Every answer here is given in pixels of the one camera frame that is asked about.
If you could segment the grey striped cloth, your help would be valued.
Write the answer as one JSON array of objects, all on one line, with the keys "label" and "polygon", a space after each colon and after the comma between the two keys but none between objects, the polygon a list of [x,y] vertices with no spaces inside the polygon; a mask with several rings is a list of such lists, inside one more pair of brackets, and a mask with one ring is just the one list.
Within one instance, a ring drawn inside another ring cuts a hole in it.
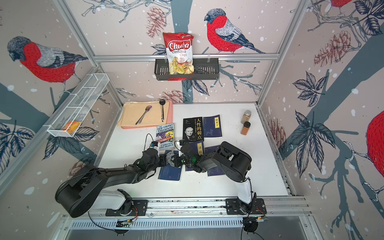
[{"label": "grey striped cloth", "polygon": [[166,162],[171,167],[179,168],[180,163],[178,162],[179,152],[178,151],[166,151]]}]

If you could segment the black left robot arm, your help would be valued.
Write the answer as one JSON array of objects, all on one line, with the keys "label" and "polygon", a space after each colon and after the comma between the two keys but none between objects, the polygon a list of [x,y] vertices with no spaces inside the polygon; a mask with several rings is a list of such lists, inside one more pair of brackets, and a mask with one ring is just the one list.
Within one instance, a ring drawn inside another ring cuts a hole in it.
[{"label": "black left robot arm", "polygon": [[103,189],[139,183],[148,178],[148,173],[166,164],[165,154],[154,148],[143,151],[140,159],[122,168],[105,169],[88,164],[58,188],[55,200],[71,217],[77,218],[91,209]]}]

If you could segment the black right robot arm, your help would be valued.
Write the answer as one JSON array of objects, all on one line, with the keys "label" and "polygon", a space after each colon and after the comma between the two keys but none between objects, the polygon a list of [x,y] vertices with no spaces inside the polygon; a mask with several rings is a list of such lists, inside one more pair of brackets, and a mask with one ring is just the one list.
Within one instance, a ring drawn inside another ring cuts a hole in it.
[{"label": "black right robot arm", "polygon": [[197,173],[218,167],[236,183],[238,197],[233,209],[239,211],[244,208],[245,213],[251,211],[255,194],[252,192],[251,179],[247,176],[251,170],[250,155],[228,142],[222,142],[213,152],[202,156],[188,143],[181,146],[180,152],[182,155],[173,160],[176,167],[185,165]]}]

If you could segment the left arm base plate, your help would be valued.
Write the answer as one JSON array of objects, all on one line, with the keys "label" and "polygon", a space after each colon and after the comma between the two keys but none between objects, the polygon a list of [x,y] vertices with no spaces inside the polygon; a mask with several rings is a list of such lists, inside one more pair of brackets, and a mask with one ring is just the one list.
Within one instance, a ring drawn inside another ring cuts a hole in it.
[{"label": "left arm base plate", "polygon": [[148,200],[137,200],[137,199],[133,199],[131,201],[125,201],[123,205],[117,210],[107,209],[106,217],[145,216],[148,203],[149,203]]}]

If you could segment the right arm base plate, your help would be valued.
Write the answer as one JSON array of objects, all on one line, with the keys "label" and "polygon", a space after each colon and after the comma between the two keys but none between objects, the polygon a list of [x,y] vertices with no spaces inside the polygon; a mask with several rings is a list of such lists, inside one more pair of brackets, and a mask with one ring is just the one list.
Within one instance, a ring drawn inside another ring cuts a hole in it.
[{"label": "right arm base plate", "polygon": [[265,215],[267,213],[263,199],[253,199],[249,204],[238,198],[226,199],[224,208],[228,215]]}]

